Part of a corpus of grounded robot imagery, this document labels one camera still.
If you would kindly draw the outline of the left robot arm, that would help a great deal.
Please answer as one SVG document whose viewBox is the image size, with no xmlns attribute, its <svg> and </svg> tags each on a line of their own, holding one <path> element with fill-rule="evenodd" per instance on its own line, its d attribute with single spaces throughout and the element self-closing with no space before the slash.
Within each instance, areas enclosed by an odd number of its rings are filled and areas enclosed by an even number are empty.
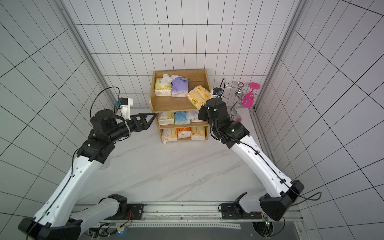
<svg viewBox="0 0 384 240">
<path fill-rule="evenodd" d="M 77 240 L 102 220 L 125 219 L 129 214 L 127 198 L 112 194 L 98 204 L 73 214 L 72 210 L 92 176 L 115 149 L 116 142 L 133 132 L 147 130 L 155 113 L 121 117 L 112 110 L 101 110 L 91 117 L 93 129 L 72 157 L 69 172 L 49 200 L 31 218 L 24 218 L 18 229 L 33 240 Z"/>
</svg>

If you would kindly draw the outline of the blue tissue pack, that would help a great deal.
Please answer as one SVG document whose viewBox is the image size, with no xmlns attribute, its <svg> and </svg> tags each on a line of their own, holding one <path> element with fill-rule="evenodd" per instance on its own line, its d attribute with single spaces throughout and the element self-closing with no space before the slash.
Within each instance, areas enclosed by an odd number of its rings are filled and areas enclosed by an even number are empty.
<svg viewBox="0 0 384 240">
<path fill-rule="evenodd" d="M 186 111 L 175 112 L 175 125 L 189 125 L 191 120 L 187 118 Z"/>
</svg>

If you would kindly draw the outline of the yellow-green tissue pack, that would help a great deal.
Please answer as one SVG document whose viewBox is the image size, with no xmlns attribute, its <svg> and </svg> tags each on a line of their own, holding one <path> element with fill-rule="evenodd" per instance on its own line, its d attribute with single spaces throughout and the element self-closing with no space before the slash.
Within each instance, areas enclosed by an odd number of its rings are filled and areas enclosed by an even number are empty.
<svg viewBox="0 0 384 240">
<path fill-rule="evenodd" d="M 174 79 L 180 77 L 179 75 L 163 74 L 162 78 L 156 78 L 155 81 L 155 95 L 156 97 L 170 97 L 171 96 L 171 83 Z"/>
</svg>

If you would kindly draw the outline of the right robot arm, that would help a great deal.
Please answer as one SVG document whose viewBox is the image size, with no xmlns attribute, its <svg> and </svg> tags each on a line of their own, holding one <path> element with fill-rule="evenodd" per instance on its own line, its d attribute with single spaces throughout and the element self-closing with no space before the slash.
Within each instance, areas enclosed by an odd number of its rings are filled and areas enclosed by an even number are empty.
<svg viewBox="0 0 384 240">
<path fill-rule="evenodd" d="M 198 118 L 208 122 L 213 136 L 238 154 L 265 188 L 263 193 L 242 194 L 237 205 L 243 212 L 261 212 L 279 221 L 304 190 L 303 183 L 285 175 L 263 153 L 246 127 L 231 120 L 221 98 L 209 99 L 200 108 Z"/>
</svg>

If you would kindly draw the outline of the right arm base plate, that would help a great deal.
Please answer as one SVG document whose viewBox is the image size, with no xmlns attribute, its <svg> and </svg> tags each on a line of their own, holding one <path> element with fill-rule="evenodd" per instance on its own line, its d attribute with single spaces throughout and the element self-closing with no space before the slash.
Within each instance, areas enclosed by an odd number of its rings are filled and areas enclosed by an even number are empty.
<svg viewBox="0 0 384 240">
<path fill-rule="evenodd" d="M 246 213 L 239 204 L 222 203 L 218 210 L 223 220 L 261 220 L 261 213 Z"/>
</svg>

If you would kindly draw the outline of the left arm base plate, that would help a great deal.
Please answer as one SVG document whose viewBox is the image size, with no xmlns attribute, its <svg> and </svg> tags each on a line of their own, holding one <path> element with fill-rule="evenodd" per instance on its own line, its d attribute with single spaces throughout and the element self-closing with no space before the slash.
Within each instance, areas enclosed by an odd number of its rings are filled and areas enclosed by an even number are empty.
<svg viewBox="0 0 384 240">
<path fill-rule="evenodd" d="M 118 212 L 114 216 L 106 218 L 106 220 L 141 220 L 144 212 L 144 206 L 144 204 L 127 204 L 127 207 L 124 211 L 120 213 Z"/>
</svg>

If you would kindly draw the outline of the orange-yellow tissue pack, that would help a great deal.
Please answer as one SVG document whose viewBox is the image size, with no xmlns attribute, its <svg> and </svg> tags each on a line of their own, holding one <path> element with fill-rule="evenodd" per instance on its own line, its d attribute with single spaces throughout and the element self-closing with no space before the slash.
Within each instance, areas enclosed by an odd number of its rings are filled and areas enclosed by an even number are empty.
<svg viewBox="0 0 384 240">
<path fill-rule="evenodd" d="M 197 110 L 200 110 L 211 96 L 211 93 L 207 89 L 202 86 L 197 86 L 188 93 L 187 98 Z"/>
</svg>

